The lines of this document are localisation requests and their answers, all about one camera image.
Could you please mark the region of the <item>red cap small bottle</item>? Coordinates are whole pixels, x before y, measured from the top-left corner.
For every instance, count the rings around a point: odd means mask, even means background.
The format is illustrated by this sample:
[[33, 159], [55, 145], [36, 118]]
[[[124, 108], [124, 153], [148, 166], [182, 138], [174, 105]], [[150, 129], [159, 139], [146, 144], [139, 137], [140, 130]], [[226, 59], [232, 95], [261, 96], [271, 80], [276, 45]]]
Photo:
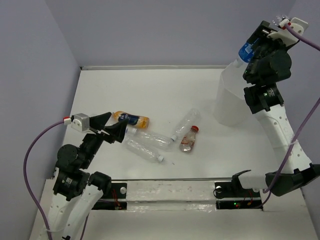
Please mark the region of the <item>red cap small bottle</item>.
[[196, 142], [196, 135], [199, 132], [199, 128], [193, 125], [190, 130], [182, 138], [179, 149], [184, 153], [190, 153]]

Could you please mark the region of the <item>clear crushed plastic bottle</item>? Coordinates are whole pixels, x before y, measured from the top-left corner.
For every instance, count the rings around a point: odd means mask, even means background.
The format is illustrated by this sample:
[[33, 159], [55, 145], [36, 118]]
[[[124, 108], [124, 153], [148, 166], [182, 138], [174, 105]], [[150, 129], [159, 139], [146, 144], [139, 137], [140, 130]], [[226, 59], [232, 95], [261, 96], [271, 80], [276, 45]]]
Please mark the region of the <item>clear crushed plastic bottle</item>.
[[190, 130], [193, 125], [199, 122], [200, 118], [201, 114], [198, 109], [190, 109], [189, 112], [179, 121], [179, 123], [173, 129], [170, 139], [173, 142], [177, 142]]

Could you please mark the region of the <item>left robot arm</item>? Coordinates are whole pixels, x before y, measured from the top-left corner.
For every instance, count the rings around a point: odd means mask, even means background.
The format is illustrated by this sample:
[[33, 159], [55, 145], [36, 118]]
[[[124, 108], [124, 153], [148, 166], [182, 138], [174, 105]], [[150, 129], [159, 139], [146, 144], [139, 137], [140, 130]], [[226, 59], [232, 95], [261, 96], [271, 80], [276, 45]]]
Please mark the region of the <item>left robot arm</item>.
[[127, 120], [107, 126], [111, 112], [96, 116], [83, 113], [64, 117], [55, 123], [71, 126], [85, 133], [79, 146], [65, 144], [57, 152], [55, 167], [58, 170], [53, 186], [49, 212], [45, 213], [37, 199], [34, 199], [43, 219], [40, 240], [71, 240], [80, 227], [85, 226], [91, 209], [101, 199], [110, 194], [112, 179], [101, 173], [88, 173], [90, 166], [103, 142], [122, 143], [127, 132]]

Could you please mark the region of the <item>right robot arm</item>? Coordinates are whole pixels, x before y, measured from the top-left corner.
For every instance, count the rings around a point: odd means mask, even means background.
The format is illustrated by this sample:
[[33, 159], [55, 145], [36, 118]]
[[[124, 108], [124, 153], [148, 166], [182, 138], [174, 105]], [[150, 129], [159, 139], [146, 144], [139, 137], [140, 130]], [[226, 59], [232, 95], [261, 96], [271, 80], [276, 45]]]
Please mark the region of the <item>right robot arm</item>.
[[288, 51], [299, 42], [306, 43], [303, 33], [308, 23], [297, 17], [283, 17], [276, 27], [262, 21], [238, 52], [245, 63], [244, 100], [262, 126], [279, 163], [274, 172], [254, 175], [244, 170], [232, 176], [229, 190], [242, 196], [248, 190], [283, 196], [302, 188], [320, 176], [320, 166], [312, 163], [293, 131], [277, 83], [291, 76], [292, 59]]

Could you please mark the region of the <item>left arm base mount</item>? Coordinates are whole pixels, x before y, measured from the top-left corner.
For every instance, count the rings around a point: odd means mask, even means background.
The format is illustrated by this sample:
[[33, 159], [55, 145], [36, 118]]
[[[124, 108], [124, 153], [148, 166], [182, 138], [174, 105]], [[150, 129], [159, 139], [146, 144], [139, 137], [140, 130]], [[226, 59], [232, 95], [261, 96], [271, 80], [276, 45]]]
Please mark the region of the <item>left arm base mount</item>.
[[108, 193], [94, 204], [92, 210], [124, 211], [127, 210], [127, 183], [124, 181], [113, 181]]

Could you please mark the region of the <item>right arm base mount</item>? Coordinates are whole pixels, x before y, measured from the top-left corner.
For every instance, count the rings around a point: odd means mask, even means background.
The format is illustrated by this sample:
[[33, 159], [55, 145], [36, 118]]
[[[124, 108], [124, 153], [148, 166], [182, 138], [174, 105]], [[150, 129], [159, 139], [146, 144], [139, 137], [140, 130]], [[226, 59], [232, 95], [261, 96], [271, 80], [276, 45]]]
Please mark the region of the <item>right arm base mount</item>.
[[214, 183], [212, 193], [216, 199], [217, 210], [262, 209], [261, 195], [252, 188], [234, 190], [230, 181], [218, 181]]

